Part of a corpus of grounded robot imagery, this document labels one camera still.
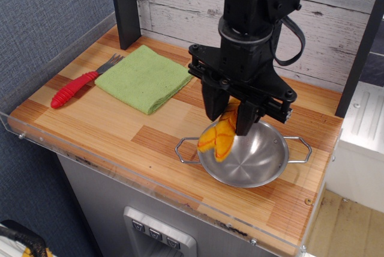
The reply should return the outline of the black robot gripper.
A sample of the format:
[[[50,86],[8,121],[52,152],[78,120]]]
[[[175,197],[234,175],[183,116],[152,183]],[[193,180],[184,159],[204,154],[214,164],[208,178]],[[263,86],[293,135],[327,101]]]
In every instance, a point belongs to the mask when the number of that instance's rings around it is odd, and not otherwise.
[[[238,136],[246,136],[265,115],[282,123],[290,118],[290,105],[297,94],[273,66],[274,62],[288,66],[297,60],[294,56],[282,61],[276,56],[282,26],[297,33],[297,25],[289,17],[266,25],[255,34],[241,34],[220,19],[220,47],[193,44],[188,48],[192,56],[189,72],[202,82],[205,112],[211,121],[224,112],[230,97],[241,101],[236,123]]]

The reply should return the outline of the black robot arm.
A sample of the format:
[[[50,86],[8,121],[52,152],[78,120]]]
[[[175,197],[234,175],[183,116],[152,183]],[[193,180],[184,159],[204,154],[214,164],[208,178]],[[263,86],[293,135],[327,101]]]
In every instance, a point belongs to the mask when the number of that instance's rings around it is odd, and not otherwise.
[[[277,45],[283,26],[305,44],[305,37],[289,14],[301,0],[224,0],[219,20],[220,47],[190,46],[189,72],[202,83],[205,111],[217,119],[229,99],[239,100],[235,132],[245,136],[263,116],[279,122],[290,118],[296,92],[275,72],[274,64],[288,66],[294,56],[279,60]]]

